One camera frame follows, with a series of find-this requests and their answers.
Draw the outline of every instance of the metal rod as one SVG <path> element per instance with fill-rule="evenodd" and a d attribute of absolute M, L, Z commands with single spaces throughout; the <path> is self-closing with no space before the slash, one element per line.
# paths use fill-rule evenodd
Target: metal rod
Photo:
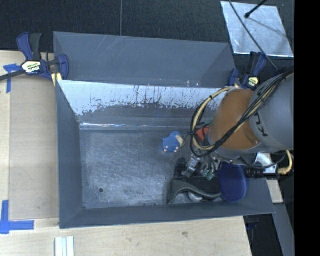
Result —
<path fill-rule="evenodd" d="M 260 6 L 262 6 L 266 1 L 268 0 L 263 0 L 261 3 L 259 3 L 256 7 L 254 7 L 251 11 L 247 12 L 244 17 L 247 19 L 250 17 L 250 15 L 256 10 L 258 9 Z"/>

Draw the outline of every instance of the blue clamp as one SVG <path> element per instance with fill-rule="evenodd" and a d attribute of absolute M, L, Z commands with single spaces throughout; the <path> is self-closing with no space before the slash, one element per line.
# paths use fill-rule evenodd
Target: blue clamp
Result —
<path fill-rule="evenodd" d="M 29 32 L 24 32 L 19 35 L 16 39 L 19 51 L 25 56 L 27 61 L 39 61 L 41 63 L 41 70 L 39 72 L 26 72 L 28 76 L 39 76 L 52 81 L 52 72 L 48 69 L 47 63 L 41 59 L 39 53 L 39 41 L 41 34 L 35 33 L 30 34 Z M 58 56 L 60 64 L 60 73 L 62 78 L 65 80 L 69 74 L 69 62 L 66 55 L 62 54 Z"/>
<path fill-rule="evenodd" d="M 30 34 L 29 32 L 22 33 L 16 39 L 19 51 L 23 53 L 25 62 L 20 66 L 16 64 L 4 66 L 8 74 L 0 76 L 0 81 L 8 79 L 7 93 L 11 91 L 11 78 L 26 74 L 27 76 L 38 76 L 49 81 L 53 81 L 53 72 L 50 66 L 59 64 L 56 67 L 56 72 L 60 72 L 62 79 L 66 80 L 69 75 L 69 60 L 64 54 L 61 54 L 55 60 L 46 62 L 41 59 L 39 53 L 40 33 Z"/>
<path fill-rule="evenodd" d="M 0 234 L 7 235 L 10 231 L 34 230 L 34 220 L 9 221 L 9 200 L 2 202 Z"/>
<path fill-rule="evenodd" d="M 228 86 L 235 86 L 237 80 L 239 81 L 239 86 L 243 89 L 255 90 L 255 83 L 253 81 L 258 81 L 256 78 L 259 73 L 263 70 L 267 63 L 267 56 L 262 52 L 250 52 L 250 60 L 248 67 L 240 73 L 240 71 L 234 68 L 228 78 Z"/>

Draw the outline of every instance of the blue foam object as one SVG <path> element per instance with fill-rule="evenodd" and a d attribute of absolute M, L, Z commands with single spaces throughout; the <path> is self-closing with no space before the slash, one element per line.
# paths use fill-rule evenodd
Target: blue foam object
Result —
<path fill-rule="evenodd" d="M 177 147 L 180 148 L 180 143 L 177 140 L 176 135 L 181 136 L 181 133 L 179 131 L 173 131 L 170 133 L 169 137 L 162 139 L 162 145 L 164 150 L 167 150 L 168 152 L 174 152 L 177 150 Z"/>
<path fill-rule="evenodd" d="M 3 68 L 5 71 L 8 72 L 8 74 L 10 74 L 11 72 L 22 70 L 22 67 L 17 64 L 4 65 Z M 6 93 L 8 94 L 10 92 L 11 92 L 11 78 L 8 78 L 6 82 Z"/>
<path fill-rule="evenodd" d="M 248 181 L 245 177 L 244 166 L 222 163 L 218 171 L 221 197 L 229 202 L 237 202 L 243 199 L 248 190 Z"/>
<path fill-rule="evenodd" d="M 34 220 L 9 221 L 9 200 L 2 202 L 0 234 L 7 235 L 15 230 L 33 230 Z"/>

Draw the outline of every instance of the wooden table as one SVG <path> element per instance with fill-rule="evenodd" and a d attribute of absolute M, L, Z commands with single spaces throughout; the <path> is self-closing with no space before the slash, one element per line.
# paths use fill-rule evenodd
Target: wooden table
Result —
<path fill-rule="evenodd" d="M 24 56 L 18 51 L 0 51 L 0 75 L 4 65 L 20 65 Z M 31 77 L 22 75 L 20 81 Z M 7 81 L 0 82 L 0 203 L 9 199 L 11 94 Z M 269 181 L 274 203 L 282 197 L 277 182 Z M 210 255 L 251 256 L 243 217 L 134 224 L 75 229 L 59 229 L 59 218 L 38 218 L 34 230 L 0 234 L 0 256 L 54 255 L 56 237 L 74 237 L 76 256 L 98 255 Z"/>

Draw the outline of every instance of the wooden board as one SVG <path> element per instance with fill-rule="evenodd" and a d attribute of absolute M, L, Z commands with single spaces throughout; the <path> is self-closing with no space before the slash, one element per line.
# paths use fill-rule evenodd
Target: wooden board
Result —
<path fill-rule="evenodd" d="M 19 51 L 0 51 L 1 68 L 8 64 L 20 65 L 24 60 Z M 26 75 L 11 79 L 10 93 L 6 93 L 6 84 L 6 80 L 0 84 L 3 91 L 0 95 L 4 98 L 0 119 L 5 121 L 1 125 L 4 139 L 1 140 L 3 179 L 0 180 L 1 184 L 8 184 L 9 173 L 10 187 L 8 194 L 8 187 L 1 185 L 1 199 L 9 199 L 10 220 L 58 217 L 55 88 L 49 80 Z"/>
<path fill-rule="evenodd" d="M 76 256 L 251 256 L 242 217 L 59 230 L 59 219 L 35 230 L 0 235 L 0 255 L 53 256 L 55 237 L 74 237 Z"/>

